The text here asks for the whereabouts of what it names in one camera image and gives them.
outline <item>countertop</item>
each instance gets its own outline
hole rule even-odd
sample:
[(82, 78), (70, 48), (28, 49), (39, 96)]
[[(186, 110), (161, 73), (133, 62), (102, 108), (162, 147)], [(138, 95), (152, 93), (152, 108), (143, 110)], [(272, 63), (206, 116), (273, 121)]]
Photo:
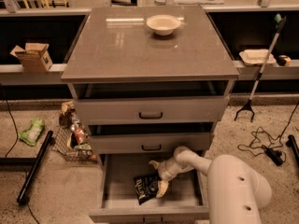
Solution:
[[(168, 14), (181, 26), (158, 36), (147, 18)], [(238, 72), (199, 7), (96, 7), (67, 67), (65, 82), (236, 79)]]

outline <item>concrete floor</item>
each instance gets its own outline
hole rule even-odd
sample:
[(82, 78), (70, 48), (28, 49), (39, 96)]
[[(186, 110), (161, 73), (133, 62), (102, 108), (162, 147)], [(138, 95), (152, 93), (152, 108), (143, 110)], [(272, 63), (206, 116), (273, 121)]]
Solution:
[[(217, 125), (215, 138), (206, 157), (214, 159), (220, 154), (235, 155), (256, 171), (264, 175), (273, 189), (271, 203), (260, 211), (262, 223), (294, 224), (299, 218), (299, 168), (292, 150), (285, 145), (278, 148), (286, 153), (286, 161), (277, 167), (266, 155), (253, 157), (248, 152), (237, 149), (239, 144), (248, 145), (253, 139), (251, 132), (260, 126), (273, 137), (280, 135), (294, 110), (298, 97), (267, 98), (256, 97), (253, 100), (255, 120), (250, 122), (249, 113), (239, 115), (234, 121), (235, 112), (247, 101), (247, 98), (233, 98), (227, 107), (223, 119)], [(29, 147), (21, 141), (9, 153), (8, 157), (35, 157), (48, 130), (57, 135), (61, 100), (47, 101), (10, 101), (9, 106), (18, 131), (28, 129), (30, 120), (41, 117), (46, 126), (38, 138), (35, 147)], [(7, 112), (5, 102), (0, 103), (1, 149), (0, 156), (5, 157), (16, 140), (12, 119)], [(282, 137), (285, 144), (287, 136), (293, 134), (299, 141), (299, 108), (292, 116), (291, 123)], [(264, 135), (259, 136), (267, 145)], [(88, 214), (99, 205), (99, 187), (101, 171), (97, 164), (66, 161), (49, 147), (45, 159), (29, 193), (29, 206), (39, 223), (87, 224), (92, 223)], [(0, 173), (0, 223), (36, 223), (28, 206), (18, 206), (16, 199), (25, 180), (25, 172)]]

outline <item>cardboard box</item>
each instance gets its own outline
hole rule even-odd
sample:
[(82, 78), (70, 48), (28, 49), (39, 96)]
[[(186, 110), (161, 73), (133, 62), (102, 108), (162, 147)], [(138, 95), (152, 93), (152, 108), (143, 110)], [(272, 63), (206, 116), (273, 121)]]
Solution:
[(25, 72), (48, 72), (52, 66), (48, 47), (49, 44), (26, 43), (25, 49), (16, 46), (10, 54), (20, 60)]

